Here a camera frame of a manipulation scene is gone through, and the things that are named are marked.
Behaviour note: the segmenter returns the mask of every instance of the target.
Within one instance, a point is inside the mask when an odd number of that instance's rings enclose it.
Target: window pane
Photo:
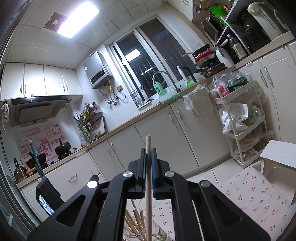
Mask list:
[[[156,49],[160,52],[165,59],[177,80],[182,80],[177,66],[189,67],[191,72],[194,73],[197,68],[189,56],[182,58],[186,51],[174,38],[174,36],[162,25],[156,18],[141,25],[140,29],[145,33],[149,40],[153,43]]]
[[[131,33],[124,39],[118,41],[117,44],[123,55],[129,61],[132,70],[144,87],[147,96],[151,97],[156,94],[152,85],[152,77],[158,69],[136,36]],[[155,80],[161,83],[164,89],[168,87],[161,74],[158,74]]]

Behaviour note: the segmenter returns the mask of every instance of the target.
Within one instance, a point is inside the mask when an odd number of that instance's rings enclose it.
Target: countertop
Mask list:
[[[284,34],[282,34],[281,36],[277,37],[276,39],[274,39],[273,41],[271,41],[269,44],[267,44],[266,46],[264,46],[263,48],[259,49],[258,51],[256,51],[255,53],[251,54],[250,56],[248,56],[247,58],[245,58],[244,60],[240,61],[239,63],[237,63],[235,66],[230,67],[228,69],[225,69],[223,71],[221,71],[219,74],[222,73],[227,73],[227,72],[232,72],[236,69],[239,69],[240,67],[246,65],[247,63],[254,61],[260,57],[262,57],[263,55],[273,51],[274,49],[285,45],[291,41],[294,40],[294,36],[292,35],[291,31],[288,31]],[[139,113],[137,116],[133,117],[132,119],[126,121],[125,123],[121,124],[120,126],[116,127],[115,129],[111,130],[110,132],[108,132],[107,134],[105,134],[104,136],[102,136],[101,138],[99,138],[98,140],[94,141],[93,143],[89,144],[87,147],[80,149],[79,151],[71,154],[70,156],[54,163],[53,165],[50,165],[49,167],[45,168],[43,170],[43,172],[46,174],[48,172],[51,172],[52,170],[58,168],[59,166],[63,165],[64,163],[70,161],[71,159],[81,155],[82,153],[86,152],[87,150],[91,149],[92,147],[98,145],[99,143],[105,141],[106,139],[110,138],[111,136],[115,135],[116,133],[122,131],[123,129],[129,127],[130,125],[136,123],[137,121],[149,116],[150,114],[160,110],[161,108],[173,103],[174,101],[182,98],[184,95],[189,94],[191,91],[193,91],[196,87],[197,84],[209,84],[211,83],[213,80],[213,76],[209,77],[207,79],[204,79],[192,86],[190,86],[189,88],[183,90],[180,92],[180,96],[177,99],[174,99],[166,104],[162,104],[162,103],[158,103],[157,105],[154,105],[148,109],[146,109],[145,111]],[[20,183],[17,184],[17,188],[21,189],[22,187],[24,187],[25,185],[29,184],[30,182],[38,179],[40,176],[38,173],[30,176],[29,178],[25,179],[24,181],[21,181]]]

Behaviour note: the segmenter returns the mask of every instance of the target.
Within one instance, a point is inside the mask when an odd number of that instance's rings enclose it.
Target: jar of wooden sticks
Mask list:
[[[127,241],[147,241],[146,240],[146,217],[140,210],[140,215],[136,209],[133,210],[134,215],[130,215],[126,211],[124,223],[124,239]],[[152,219],[152,241],[170,241],[167,233]]]

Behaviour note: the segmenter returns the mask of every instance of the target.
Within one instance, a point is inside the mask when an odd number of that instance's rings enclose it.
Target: exhaust fan grille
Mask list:
[[[43,28],[57,32],[67,18],[68,17],[59,12],[54,12],[50,19],[44,24]]]

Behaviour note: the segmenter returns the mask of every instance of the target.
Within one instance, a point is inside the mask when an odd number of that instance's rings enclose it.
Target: black pan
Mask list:
[[[46,161],[46,154],[45,153],[39,154],[39,155],[37,155],[37,158],[38,158],[40,165],[42,166]],[[35,158],[31,158],[26,163],[29,168],[34,168],[35,164],[37,164]]]
[[[62,156],[71,150],[71,144],[69,142],[62,143],[61,138],[59,138],[60,145],[54,149],[58,156]]]

